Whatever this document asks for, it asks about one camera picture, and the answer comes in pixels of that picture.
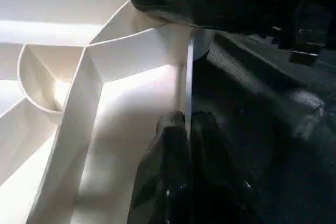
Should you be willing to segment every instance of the tray divider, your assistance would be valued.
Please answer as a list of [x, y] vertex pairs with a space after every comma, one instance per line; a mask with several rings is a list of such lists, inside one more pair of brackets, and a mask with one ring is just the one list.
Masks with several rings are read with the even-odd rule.
[[43, 180], [26, 223], [70, 223], [102, 85], [91, 58], [84, 50]]

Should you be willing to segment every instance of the compartment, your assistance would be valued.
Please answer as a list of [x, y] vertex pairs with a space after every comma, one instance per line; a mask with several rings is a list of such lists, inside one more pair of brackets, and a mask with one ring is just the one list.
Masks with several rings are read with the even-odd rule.
[[[27, 220], [55, 136], [40, 139], [45, 141], [42, 146], [39, 146], [31, 156], [21, 156], [22, 160], [27, 160], [0, 185], [0, 223], [23, 224]], [[22, 148], [31, 146], [27, 143], [23, 144]]]
[[0, 0], [0, 41], [86, 45], [127, 0]]
[[16, 75], [21, 49], [19, 44], [0, 43], [0, 116], [24, 97]]
[[61, 115], [82, 47], [26, 46], [18, 61], [18, 76], [32, 104]]
[[126, 223], [159, 117], [190, 112], [190, 32], [164, 25], [85, 49], [27, 223]]

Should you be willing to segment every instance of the dark background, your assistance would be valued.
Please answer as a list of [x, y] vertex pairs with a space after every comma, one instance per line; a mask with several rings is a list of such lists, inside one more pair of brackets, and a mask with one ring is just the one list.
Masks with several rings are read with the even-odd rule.
[[335, 53], [313, 67], [288, 56], [257, 37], [218, 33], [194, 62], [193, 111], [215, 115], [265, 223], [334, 224]]

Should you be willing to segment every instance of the white plastic tray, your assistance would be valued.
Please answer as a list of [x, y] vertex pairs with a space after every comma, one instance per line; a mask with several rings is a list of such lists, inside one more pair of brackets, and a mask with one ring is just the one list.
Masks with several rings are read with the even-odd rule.
[[159, 117], [189, 126], [191, 29], [129, 0], [0, 6], [0, 223], [126, 223]]

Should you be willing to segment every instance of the black object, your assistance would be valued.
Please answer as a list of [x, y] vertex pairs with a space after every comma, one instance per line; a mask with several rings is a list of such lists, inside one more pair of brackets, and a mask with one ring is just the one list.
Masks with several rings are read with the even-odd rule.
[[335, 48], [332, 0], [131, 0], [150, 15], [229, 33], [272, 36], [292, 50], [292, 62], [313, 64], [325, 47]]
[[138, 166], [128, 224], [192, 222], [192, 169], [184, 115], [162, 117]]
[[257, 194], [211, 113], [192, 119], [195, 223], [262, 223]]

